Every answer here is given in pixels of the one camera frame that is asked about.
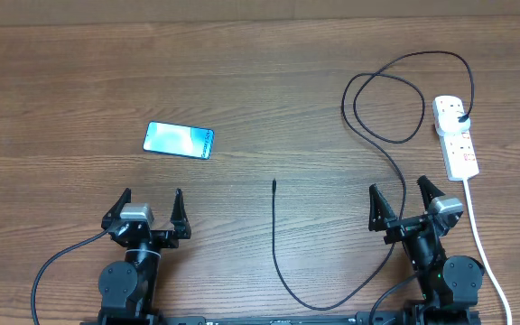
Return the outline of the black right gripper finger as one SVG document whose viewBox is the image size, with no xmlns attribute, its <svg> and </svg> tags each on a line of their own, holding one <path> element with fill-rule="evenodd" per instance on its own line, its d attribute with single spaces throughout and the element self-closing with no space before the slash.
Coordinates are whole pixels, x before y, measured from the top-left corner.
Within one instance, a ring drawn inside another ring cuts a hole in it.
<svg viewBox="0 0 520 325">
<path fill-rule="evenodd" d="M 397 216 L 382 192 L 375 184 L 369 187 L 370 212 L 368 221 L 369 231 L 387 230 L 397 221 Z"/>
<path fill-rule="evenodd" d="M 422 194 L 422 201 L 426 211 L 429 210 L 429 206 L 433 199 L 444 196 L 445 193 L 438 189 L 426 175 L 421 176 L 417 180 L 420 192 Z"/>
</svg>

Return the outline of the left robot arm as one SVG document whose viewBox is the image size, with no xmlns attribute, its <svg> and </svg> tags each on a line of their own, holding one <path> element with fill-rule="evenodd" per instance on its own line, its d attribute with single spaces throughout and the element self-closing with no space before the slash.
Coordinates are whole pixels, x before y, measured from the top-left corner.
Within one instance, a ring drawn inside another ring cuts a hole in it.
<svg viewBox="0 0 520 325">
<path fill-rule="evenodd" d="M 125 249 L 125 258 L 107 265 L 98 277 L 102 301 L 99 324 L 164 324 L 153 298 L 164 249 L 174 249 L 191 237 L 183 193 L 175 191 L 170 221 L 172 229 L 153 229 L 154 216 L 147 203 L 133 203 L 125 189 L 102 218 L 101 227 Z"/>
</svg>

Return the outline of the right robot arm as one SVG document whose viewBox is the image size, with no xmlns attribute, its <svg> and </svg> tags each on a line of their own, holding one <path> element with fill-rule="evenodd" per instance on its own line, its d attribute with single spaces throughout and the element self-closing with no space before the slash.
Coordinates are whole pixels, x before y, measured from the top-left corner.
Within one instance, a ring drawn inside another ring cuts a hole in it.
<svg viewBox="0 0 520 325">
<path fill-rule="evenodd" d="M 470 308 L 478 304 L 484 266 L 470 256 L 446 256 L 441 243 L 460 220 L 463 204 L 425 176 L 417 184 L 424 212 L 410 218 L 398 218 L 378 187 L 369 187 L 368 229 L 384 231 L 386 244 L 403 245 L 413 275 L 383 293 L 371 311 L 360 312 L 357 319 L 366 324 L 479 324 L 478 313 Z M 413 280 L 420 285 L 421 300 L 407 301 L 399 311 L 378 309 L 388 295 Z"/>
</svg>

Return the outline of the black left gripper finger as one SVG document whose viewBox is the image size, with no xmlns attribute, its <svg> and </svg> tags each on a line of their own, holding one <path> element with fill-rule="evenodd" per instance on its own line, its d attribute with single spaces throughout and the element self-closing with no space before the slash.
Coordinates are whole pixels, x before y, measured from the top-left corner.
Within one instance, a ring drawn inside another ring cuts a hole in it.
<svg viewBox="0 0 520 325">
<path fill-rule="evenodd" d="M 103 217 L 104 221 L 114 221 L 120 219 L 120 214 L 125 204 L 130 203 L 132 198 L 132 192 L 129 188 L 126 188 L 114 206 L 105 214 Z"/>
<path fill-rule="evenodd" d="M 180 188 L 175 191 L 170 221 L 173 225 L 188 225 L 187 214 L 184 207 L 183 192 Z"/>
</svg>

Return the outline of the blue screen Galaxy smartphone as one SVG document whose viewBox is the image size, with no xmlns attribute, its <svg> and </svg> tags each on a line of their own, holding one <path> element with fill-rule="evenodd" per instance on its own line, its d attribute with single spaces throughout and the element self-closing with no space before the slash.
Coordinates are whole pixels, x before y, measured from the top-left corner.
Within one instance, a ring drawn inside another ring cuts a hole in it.
<svg viewBox="0 0 520 325">
<path fill-rule="evenodd" d="M 146 129 L 143 149 L 146 152 L 208 160 L 215 132 L 211 129 L 151 121 Z"/>
</svg>

